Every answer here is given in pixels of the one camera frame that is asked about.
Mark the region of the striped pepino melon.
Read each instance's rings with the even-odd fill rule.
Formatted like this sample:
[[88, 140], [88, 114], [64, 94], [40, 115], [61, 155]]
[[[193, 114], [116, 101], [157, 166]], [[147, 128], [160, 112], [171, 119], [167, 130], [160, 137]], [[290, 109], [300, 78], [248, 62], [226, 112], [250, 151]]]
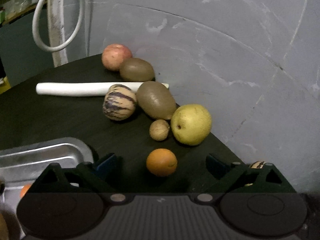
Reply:
[[252, 169], [261, 169], [265, 165], [265, 161], [256, 161], [255, 163], [251, 164], [249, 168]]
[[135, 111], [137, 98], [135, 92], [121, 84], [112, 85], [103, 102], [103, 113], [111, 120], [125, 120]]

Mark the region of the small orange mandarin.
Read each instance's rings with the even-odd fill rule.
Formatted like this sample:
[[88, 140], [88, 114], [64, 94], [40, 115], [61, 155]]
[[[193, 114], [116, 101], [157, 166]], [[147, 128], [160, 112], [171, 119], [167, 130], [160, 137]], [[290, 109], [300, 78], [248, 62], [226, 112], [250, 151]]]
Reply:
[[146, 159], [147, 169], [157, 176], [169, 176], [176, 171], [176, 155], [168, 149], [153, 150]]
[[27, 193], [27, 191], [30, 189], [30, 187], [32, 186], [32, 184], [25, 184], [22, 189], [20, 190], [20, 198], [23, 198], [25, 196], [25, 194]]

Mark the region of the brownish yellow pear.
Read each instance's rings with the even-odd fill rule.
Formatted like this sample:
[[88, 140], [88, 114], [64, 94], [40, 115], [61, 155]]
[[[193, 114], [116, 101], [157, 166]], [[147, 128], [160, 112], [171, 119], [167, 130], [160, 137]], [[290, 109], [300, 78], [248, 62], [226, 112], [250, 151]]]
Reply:
[[9, 240], [8, 227], [1, 213], [0, 213], [0, 240]]

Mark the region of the yellow-green pear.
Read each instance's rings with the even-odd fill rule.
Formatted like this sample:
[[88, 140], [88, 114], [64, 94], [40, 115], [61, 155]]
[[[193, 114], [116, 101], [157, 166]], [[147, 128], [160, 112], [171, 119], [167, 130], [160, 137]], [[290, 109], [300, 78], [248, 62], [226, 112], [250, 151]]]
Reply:
[[209, 135], [212, 117], [209, 111], [199, 104], [178, 107], [171, 118], [171, 130], [182, 144], [199, 145]]

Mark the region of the small walnut behind mandarin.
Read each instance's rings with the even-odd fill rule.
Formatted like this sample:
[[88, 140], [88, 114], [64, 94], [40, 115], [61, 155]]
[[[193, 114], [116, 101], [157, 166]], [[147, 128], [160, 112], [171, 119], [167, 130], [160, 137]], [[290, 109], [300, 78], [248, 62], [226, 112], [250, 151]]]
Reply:
[[153, 140], [165, 140], [169, 134], [170, 126], [162, 119], [154, 121], [149, 128], [149, 135]]

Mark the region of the silver metal tray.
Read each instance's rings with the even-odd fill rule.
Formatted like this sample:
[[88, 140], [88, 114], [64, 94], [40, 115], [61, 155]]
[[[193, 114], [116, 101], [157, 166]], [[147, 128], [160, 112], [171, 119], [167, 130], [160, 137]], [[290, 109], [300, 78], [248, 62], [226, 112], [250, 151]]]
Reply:
[[93, 162], [92, 151], [75, 138], [60, 138], [1, 150], [1, 214], [10, 239], [24, 237], [16, 217], [23, 187], [32, 184], [50, 163], [73, 168], [84, 161]]

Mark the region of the white plastic tube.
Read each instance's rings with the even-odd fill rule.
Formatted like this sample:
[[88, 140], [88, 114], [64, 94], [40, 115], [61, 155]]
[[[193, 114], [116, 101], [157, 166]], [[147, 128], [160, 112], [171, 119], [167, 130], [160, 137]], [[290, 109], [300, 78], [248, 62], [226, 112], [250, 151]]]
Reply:
[[142, 82], [91, 82], [91, 83], [57, 83], [43, 82], [36, 85], [39, 95], [53, 96], [105, 96], [113, 85], [124, 85], [136, 92]]

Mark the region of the near brown kiwi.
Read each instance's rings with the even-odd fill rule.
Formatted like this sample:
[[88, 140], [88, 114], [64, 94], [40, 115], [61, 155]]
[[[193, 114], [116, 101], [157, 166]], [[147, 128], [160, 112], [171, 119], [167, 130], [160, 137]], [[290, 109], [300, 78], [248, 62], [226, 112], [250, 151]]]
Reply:
[[154, 119], [170, 120], [176, 111], [176, 101], [160, 82], [147, 81], [136, 92], [138, 105]]

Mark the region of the brown kiwi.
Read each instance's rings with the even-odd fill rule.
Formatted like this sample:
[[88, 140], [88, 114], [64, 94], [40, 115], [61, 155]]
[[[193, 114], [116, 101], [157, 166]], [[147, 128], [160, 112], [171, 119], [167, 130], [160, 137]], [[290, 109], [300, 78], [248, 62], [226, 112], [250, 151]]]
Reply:
[[160, 82], [147, 81], [136, 92], [138, 105], [154, 119], [170, 120], [176, 111], [176, 101]]
[[125, 60], [119, 68], [120, 76], [129, 82], [145, 82], [155, 78], [153, 66], [140, 58]]

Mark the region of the far brown kiwi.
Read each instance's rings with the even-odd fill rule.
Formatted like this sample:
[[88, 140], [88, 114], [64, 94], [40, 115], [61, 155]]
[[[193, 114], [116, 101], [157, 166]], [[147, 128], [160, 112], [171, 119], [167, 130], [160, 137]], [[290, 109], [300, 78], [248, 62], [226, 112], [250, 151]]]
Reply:
[[153, 66], [140, 58], [125, 60], [119, 68], [120, 76], [129, 82], [145, 82], [155, 78]]

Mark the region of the red apple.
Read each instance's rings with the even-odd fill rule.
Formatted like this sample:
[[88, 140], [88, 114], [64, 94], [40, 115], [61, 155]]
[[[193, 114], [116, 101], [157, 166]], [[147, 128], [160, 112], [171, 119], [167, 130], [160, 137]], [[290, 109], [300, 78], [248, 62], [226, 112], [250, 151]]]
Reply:
[[110, 44], [108, 45], [101, 55], [101, 61], [103, 66], [112, 71], [118, 71], [120, 65], [126, 60], [132, 57], [131, 50], [122, 44]]

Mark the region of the dark grey cabinet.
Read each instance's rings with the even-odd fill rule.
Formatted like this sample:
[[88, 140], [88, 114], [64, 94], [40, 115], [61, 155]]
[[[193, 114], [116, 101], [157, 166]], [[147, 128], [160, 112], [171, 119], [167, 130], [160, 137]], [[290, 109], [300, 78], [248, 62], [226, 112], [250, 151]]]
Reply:
[[54, 68], [51, 53], [34, 42], [33, 16], [34, 11], [30, 11], [1, 27], [1, 60], [11, 86]]

